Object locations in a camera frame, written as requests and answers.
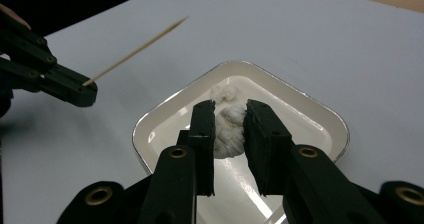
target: toothpick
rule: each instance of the toothpick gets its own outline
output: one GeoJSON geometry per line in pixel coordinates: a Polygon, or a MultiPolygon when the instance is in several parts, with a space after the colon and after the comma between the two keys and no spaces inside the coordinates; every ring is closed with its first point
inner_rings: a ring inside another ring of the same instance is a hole
{"type": "Polygon", "coordinates": [[[176,28],[178,25],[180,25],[187,18],[188,18],[188,16],[186,16],[186,17],[180,19],[179,21],[173,23],[172,25],[170,25],[169,27],[167,27],[165,30],[163,30],[161,33],[159,33],[158,35],[156,35],[155,37],[153,37],[152,39],[150,39],[148,42],[144,43],[142,46],[140,46],[139,48],[135,49],[130,54],[126,55],[124,58],[122,58],[120,61],[116,62],[115,64],[113,64],[112,66],[110,66],[109,68],[107,68],[106,70],[100,72],[97,76],[95,76],[95,77],[91,78],[90,80],[84,82],[82,85],[83,86],[88,86],[91,83],[95,82],[97,79],[99,79],[100,77],[102,77],[106,73],[112,71],[114,68],[116,68],[117,66],[121,65],[126,60],[128,60],[132,56],[134,56],[135,54],[137,54],[140,51],[146,49],[148,46],[150,46],[151,44],[153,44],[154,42],[156,42],[157,40],[159,40],[161,37],[165,36],[167,33],[169,33],[170,31],[172,31],[174,28],[176,28]]]}

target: bolt hole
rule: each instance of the bolt hole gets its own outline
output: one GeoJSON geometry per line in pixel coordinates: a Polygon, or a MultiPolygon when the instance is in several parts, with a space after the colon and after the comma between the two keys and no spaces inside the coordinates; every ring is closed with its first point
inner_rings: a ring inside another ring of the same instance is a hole
{"type": "Polygon", "coordinates": [[[300,155],[304,157],[314,158],[318,156],[318,152],[310,147],[302,147],[299,149],[300,155]]]}
{"type": "Polygon", "coordinates": [[[417,206],[424,206],[424,195],[415,189],[409,187],[397,187],[396,194],[404,201],[417,206]]]}
{"type": "Polygon", "coordinates": [[[182,148],[172,149],[169,151],[169,155],[173,158],[182,158],[187,155],[187,151],[182,148]]]}
{"type": "Polygon", "coordinates": [[[107,202],[112,197],[112,193],[112,189],[108,186],[97,187],[87,194],[85,202],[89,206],[97,206],[107,202]]]}
{"type": "Polygon", "coordinates": [[[46,60],[47,60],[48,62],[52,63],[52,62],[55,62],[55,61],[56,61],[56,58],[54,58],[53,56],[48,56],[48,57],[46,58],[46,60]]]}
{"type": "Polygon", "coordinates": [[[35,76],[37,76],[37,73],[36,73],[35,71],[30,71],[30,72],[28,73],[28,75],[29,75],[30,77],[35,77],[35,76]]]}
{"type": "Polygon", "coordinates": [[[38,43],[38,44],[44,44],[44,43],[45,43],[45,41],[44,41],[44,39],[43,39],[43,38],[38,38],[38,39],[37,39],[37,43],[38,43]]]}

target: table surface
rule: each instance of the table surface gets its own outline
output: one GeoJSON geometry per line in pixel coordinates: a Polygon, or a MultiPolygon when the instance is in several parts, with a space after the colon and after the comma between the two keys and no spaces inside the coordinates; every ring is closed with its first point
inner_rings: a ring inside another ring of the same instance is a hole
{"type": "Polygon", "coordinates": [[[130,0],[47,40],[61,65],[94,76],[187,15],[99,79],[92,107],[15,91],[1,120],[5,223],[55,223],[84,187],[146,177],[137,121],[227,60],[255,63],[337,112],[351,139],[337,166],[352,182],[424,186],[422,13],[368,0],[130,0]]]}

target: white plate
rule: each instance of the white plate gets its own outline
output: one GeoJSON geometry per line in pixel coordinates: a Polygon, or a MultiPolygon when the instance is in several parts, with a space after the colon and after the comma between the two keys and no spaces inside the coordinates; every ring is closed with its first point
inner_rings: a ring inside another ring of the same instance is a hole
{"type": "MultiPolygon", "coordinates": [[[[255,64],[227,61],[199,77],[145,114],[133,132],[133,144],[143,165],[155,170],[160,152],[176,144],[180,130],[189,128],[192,108],[210,99],[214,85],[231,84],[237,89],[232,101],[216,104],[215,114],[247,99],[272,107],[296,144],[309,144],[337,161],[349,143],[346,124],[334,111],[276,78],[255,64]]],[[[281,196],[261,197],[243,154],[215,159],[215,196],[197,198],[197,223],[281,223],[281,196]]]]}

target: black plastic arm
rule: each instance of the black plastic arm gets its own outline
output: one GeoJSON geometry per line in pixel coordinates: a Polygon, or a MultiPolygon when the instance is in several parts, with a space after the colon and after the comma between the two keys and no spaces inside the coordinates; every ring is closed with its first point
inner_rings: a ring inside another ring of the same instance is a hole
{"type": "Polygon", "coordinates": [[[95,102],[95,83],[82,86],[88,77],[59,65],[46,39],[3,12],[0,12],[0,51],[10,58],[0,58],[0,92],[43,91],[78,107],[95,102]]]}

